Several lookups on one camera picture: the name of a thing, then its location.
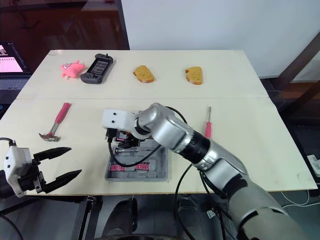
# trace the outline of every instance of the toast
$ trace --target toast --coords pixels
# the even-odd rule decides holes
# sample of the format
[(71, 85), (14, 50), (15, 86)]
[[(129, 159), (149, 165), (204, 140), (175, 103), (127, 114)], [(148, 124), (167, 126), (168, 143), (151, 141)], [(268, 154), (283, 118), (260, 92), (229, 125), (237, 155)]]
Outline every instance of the toast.
[(202, 69), (199, 66), (192, 66), (185, 70), (186, 79), (194, 85), (201, 85), (203, 82)]
[(155, 80), (155, 77), (145, 65), (138, 66), (134, 70), (133, 74), (140, 82), (144, 84), (152, 83)]

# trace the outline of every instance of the claw hammer head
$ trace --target claw hammer head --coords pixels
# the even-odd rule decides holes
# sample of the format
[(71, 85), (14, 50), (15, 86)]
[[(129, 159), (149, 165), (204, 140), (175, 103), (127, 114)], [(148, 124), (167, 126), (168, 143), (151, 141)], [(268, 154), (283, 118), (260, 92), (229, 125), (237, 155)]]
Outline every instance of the claw hammer head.
[(39, 133), (39, 136), (47, 142), (58, 142), (60, 140), (59, 136), (54, 136), (51, 132), (45, 135)]

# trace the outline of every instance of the pink hammer handle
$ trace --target pink hammer handle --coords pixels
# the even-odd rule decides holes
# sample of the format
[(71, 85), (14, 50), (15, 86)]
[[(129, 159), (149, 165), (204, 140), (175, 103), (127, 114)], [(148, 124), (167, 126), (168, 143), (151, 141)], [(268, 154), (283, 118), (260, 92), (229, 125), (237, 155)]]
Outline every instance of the pink hammer handle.
[(68, 102), (65, 102), (63, 104), (60, 112), (58, 113), (58, 115), (55, 118), (55, 121), (54, 121), (55, 124), (60, 124), (64, 120), (64, 118), (67, 115), (67, 112), (68, 112), (70, 106), (71, 106), (71, 104), (68, 103)]
[(212, 135), (212, 123), (207, 121), (205, 124), (205, 132), (204, 132), (204, 136), (206, 138), (211, 138)]

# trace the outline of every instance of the table surface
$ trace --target table surface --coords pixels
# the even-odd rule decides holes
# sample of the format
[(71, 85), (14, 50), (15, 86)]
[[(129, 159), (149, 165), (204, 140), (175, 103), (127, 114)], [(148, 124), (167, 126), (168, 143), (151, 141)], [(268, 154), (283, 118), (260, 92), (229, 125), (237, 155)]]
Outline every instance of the table surface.
[[(43, 141), (64, 102), (72, 106), (58, 128), (59, 142)], [(34, 154), (55, 147), (71, 147), (68, 153), (39, 165), (50, 182), (69, 171), (82, 169), (74, 180), (50, 195), (109, 195), (173, 193), (183, 171), (190, 164), (169, 152), (169, 178), (164, 182), (108, 182), (105, 170), (109, 159), (104, 108), (141, 110), (159, 102), (178, 109), (196, 131), (203, 132), (207, 107), (212, 106), (213, 139), (238, 156), (254, 182), (267, 191), (316, 189), (317, 186), (276, 107), (268, 98), (204, 99), (17, 99), (1, 120), (0, 133), (28, 147)], [(0, 145), (0, 159), (8, 144)], [(191, 168), (181, 192), (204, 192), (199, 174)]]
[[(79, 60), (87, 68), (95, 54), (108, 53), (113, 67), (102, 84), (86, 84), (79, 78), (63, 78), (60, 66)], [(146, 65), (155, 81), (141, 84), (133, 71)], [(185, 69), (200, 66), (203, 84), (186, 80)], [(202, 99), (264, 97), (268, 94), (241, 50), (129, 51), (51, 50), (18, 99)]]
[[(89, 67), (97, 53), (108, 53), (115, 61), (102, 84), (61, 77), (62, 64), (80, 60)], [(156, 81), (140, 83), (132, 73), (138, 65), (147, 65)], [(185, 69), (191, 66), (202, 67), (203, 85), (186, 81)], [(42, 140), (38, 133), (49, 131), (64, 102), (72, 106), (56, 132), (61, 140)], [(317, 188), (276, 107), (240, 50), (51, 50), (0, 120), (0, 133), (16, 140), (19, 147), (29, 148), (32, 154), (72, 147), (39, 166), (47, 182), (82, 169), (74, 180), (50, 195), (173, 193), (189, 162), (172, 152), (167, 181), (105, 180), (109, 152), (101, 124), (103, 110), (144, 110), (154, 102), (179, 110), (200, 133), (211, 106), (212, 138), (238, 156), (252, 180), (267, 191)], [(8, 144), (0, 142), (2, 166), (7, 151)], [(205, 191), (194, 167), (180, 191)]]

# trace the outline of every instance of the screwdriver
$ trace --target screwdriver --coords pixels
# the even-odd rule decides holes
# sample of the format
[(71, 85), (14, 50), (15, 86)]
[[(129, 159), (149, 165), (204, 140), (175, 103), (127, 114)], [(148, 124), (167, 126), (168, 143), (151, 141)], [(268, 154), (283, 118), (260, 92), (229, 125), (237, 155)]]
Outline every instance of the screwdriver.
[(204, 136), (206, 138), (211, 138), (212, 135), (212, 124), (211, 124), (211, 107), (208, 109), (208, 121), (205, 123)]

